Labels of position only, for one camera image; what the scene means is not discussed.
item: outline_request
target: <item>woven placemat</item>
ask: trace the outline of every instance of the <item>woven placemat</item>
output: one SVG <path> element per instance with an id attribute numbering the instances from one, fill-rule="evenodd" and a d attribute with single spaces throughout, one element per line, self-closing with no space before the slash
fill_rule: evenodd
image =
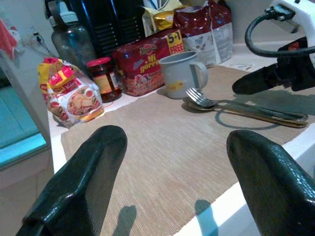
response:
<path id="1" fill-rule="evenodd" d="M 246 74 L 222 66 L 211 68 L 203 92 L 212 99 L 233 99 L 271 109 L 315 114 L 313 89 L 298 93 L 276 88 L 237 95 L 232 84 Z M 157 93 L 62 135 L 67 158 L 99 127 L 117 125 L 128 137 L 101 232 L 102 236 L 173 235 L 237 182 L 225 142 L 234 129 L 254 130 L 284 144 L 304 129 L 294 129 L 232 115 L 224 111 L 193 113 L 181 100 Z"/>

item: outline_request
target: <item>fork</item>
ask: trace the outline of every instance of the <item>fork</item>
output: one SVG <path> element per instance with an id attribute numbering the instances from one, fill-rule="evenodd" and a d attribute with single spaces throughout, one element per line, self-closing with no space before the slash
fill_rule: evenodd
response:
<path id="1" fill-rule="evenodd" d="M 265 116 L 267 118 L 273 118 L 273 119 L 282 120 L 286 122 L 303 121 L 308 118 L 307 114 L 304 114 L 304 113 L 276 111 L 276 110 L 271 110 L 267 108 L 262 108 L 259 106 L 234 102 L 231 100 L 211 100 L 205 97 L 204 94 L 198 92 L 195 88 L 189 88 L 186 91 L 186 93 L 195 103 L 205 108 L 216 106 L 219 103 L 227 103 L 227 104 L 234 104 L 234 105 L 241 106 L 243 108 L 247 108 L 251 112 L 257 113 L 258 115 Z"/>

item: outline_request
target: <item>power cord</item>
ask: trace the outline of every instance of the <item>power cord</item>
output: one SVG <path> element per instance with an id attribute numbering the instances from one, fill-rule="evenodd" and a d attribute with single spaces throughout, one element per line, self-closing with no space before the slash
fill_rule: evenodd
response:
<path id="1" fill-rule="evenodd" d="M 295 12 L 282 5 L 271 6 L 265 10 L 265 14 L 257 17 L 247 28 L 245 33 L 245 43 L 249 50 L 254 54 L 267 57 L 267 58 L 291 58 L 302 57 L 312 53 L 315 53 L 315 46 L 309 48 L 301 48 L 294 51 L 267 51 L 254 46 L 252 42 L 252 32 L 258 24 L 265 20 L 279 20 L 286 21 L 291 20 L 295 15 Z"/>
<path id="2" fill-rule="evenodd" d="M 53 54 L 48 47 L 45 44 L 45 40 L 44 38 L 40 35 L 40 33 L 38 32 L 34 32 L 33 36 L 36 37 L 36 41 L 48 52 L 49 55 L 51 55 L 52 57 L 57 58 L 58 56 L 56 56 L 55 54 Z"/>

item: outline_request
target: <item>red cloth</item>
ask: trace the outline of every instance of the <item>red cloth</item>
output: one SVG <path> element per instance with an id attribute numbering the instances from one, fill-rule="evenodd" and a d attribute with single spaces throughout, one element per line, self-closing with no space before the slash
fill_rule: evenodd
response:
<path id="1" fill-rule="evenodd" d="M 10 34 L 9 30 L 0 19 L 0 49 L 3 50 L 11 60 L 14 60 L 14 48 L 17 44 L 15 38 Z"/>

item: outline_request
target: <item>red jar lid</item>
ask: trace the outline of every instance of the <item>red jar lid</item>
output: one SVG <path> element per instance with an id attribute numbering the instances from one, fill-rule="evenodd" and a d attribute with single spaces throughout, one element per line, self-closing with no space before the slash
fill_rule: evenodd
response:
<path id="1" fill-rule="evenodd" d="M 97 66 L 97 65 L 106 64 L 106 63 L 110 62 L 110 60 L 111 60 L 110 57 L 99 58 L 99 59 L 96 59 L 96 60 L 89 61 L 86 64 L 86 66 L 87 67 L 93 67 L 93 66 Z"/>

